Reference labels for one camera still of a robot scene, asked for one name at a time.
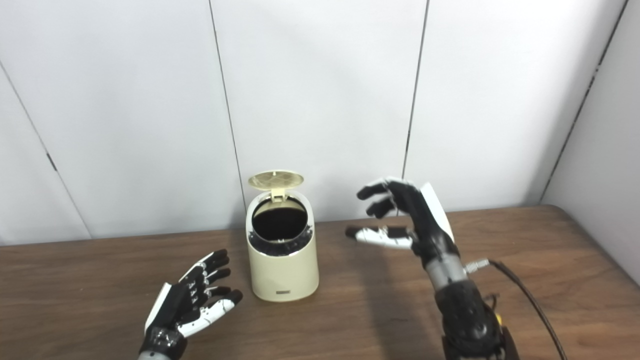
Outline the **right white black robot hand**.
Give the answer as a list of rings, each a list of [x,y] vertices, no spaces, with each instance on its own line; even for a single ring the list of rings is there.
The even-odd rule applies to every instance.
[[[359,200],[375,195],[383,198],[371,203],[366,214],[376,219],[398,210],[409,215],[413,227],[347,227],[345,235],[362,244],[391,249],[410,249],[422,265],[445,255],[460,257],[448,217],[430,183],[416,187],[400,178],[380,178],[362,187]]]

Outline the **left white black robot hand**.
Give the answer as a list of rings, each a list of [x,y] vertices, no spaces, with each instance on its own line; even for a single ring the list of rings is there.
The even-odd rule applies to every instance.
[[[231,312],[243,299],[238,289],[214,285],[231,275],[226,249],[197,260],[178,282],[165,282],[144,324],[139,355],[178,360],[189,337],[205,330]]]

